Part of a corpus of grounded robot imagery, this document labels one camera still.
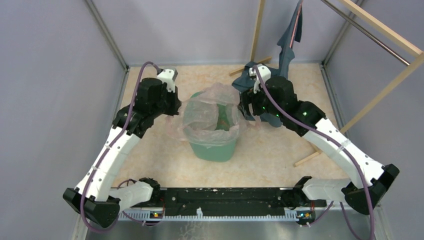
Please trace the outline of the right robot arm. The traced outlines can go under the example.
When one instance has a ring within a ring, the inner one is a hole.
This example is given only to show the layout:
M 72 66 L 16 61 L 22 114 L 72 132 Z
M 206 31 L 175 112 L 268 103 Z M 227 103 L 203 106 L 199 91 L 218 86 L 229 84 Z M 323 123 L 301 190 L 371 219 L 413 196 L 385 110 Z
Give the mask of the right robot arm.
M 311 201 L 341 202 L 363 215 L 381 201 L 400 170 L 394 164 L 383 165 L 372 159 L 346 138 L 326 114 L 310 101 L 302 101 L 293 83 L 283 76 L 264 81 L 267 92 L 256 77 L 237 79 L 233 86 L 240 91 L 239 109 L 245 117 L 269 114 L 288 130 L 315 145 L 346 174 L 345 179 L 320 179 L 305 176 L 293 192 L 299 206 Z

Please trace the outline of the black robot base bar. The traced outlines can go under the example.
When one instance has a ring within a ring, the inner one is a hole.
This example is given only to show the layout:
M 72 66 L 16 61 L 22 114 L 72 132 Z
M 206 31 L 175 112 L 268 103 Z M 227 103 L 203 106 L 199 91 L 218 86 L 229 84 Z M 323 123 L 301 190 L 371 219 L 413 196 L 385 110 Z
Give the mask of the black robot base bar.
M 166 217 L 194 216 L 201 209 L 206 217 L 283 216 L 286 209 L 326 207 L 325 200 L 309 200 L 291 187 L 182 188 L 170 187 L 153 194 L 137 208 L 160 208 Z

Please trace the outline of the green plastic trash bin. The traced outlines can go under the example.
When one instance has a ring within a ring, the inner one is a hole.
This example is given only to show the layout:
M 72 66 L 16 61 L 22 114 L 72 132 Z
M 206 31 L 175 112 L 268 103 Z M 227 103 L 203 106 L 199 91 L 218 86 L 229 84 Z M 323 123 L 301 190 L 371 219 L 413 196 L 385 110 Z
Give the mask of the green plastic trash bin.
M 190 97 L 183 113 L 183 134 L 198 158 L 226 162 L 235 152 L 240 118 L 233 104 L 218 103 L 203 94 L 200 91 Z

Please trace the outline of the pink translucent trash bag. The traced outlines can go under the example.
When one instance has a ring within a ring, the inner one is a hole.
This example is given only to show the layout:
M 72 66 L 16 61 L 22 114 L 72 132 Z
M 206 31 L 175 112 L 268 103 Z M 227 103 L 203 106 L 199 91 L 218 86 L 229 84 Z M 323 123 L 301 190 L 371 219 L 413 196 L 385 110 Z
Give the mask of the pink translucent trash bag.
M 222 146 L 247 129 L 259 129 L 260 117 L 246 120 L 240 92 L 231 85 L 214 83 L 197 96 L 183 101 L 178 115 L 165 118 L 168 135 L 176 140 L 204 146 Z

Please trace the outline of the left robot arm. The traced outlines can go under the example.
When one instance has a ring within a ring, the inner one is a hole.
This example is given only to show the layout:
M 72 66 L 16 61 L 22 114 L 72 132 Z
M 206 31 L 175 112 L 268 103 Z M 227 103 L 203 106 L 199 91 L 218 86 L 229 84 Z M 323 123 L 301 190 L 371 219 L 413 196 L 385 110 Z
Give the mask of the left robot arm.
M 132 149 L 161 115 L 178 114 L 181 101 L 174 80 L 159 77 L 139 82 L 135 99 L 123 107 L 112 122 L 108 138 L 91 169 L 75 186 L 67 188 L 63 199 L 86 222 L 105 231 L 120 213 L 139 203 L 154 207 L 160 202 L 160 185 L 141 178 L 130 186 L 113 189 L 112 185 Z

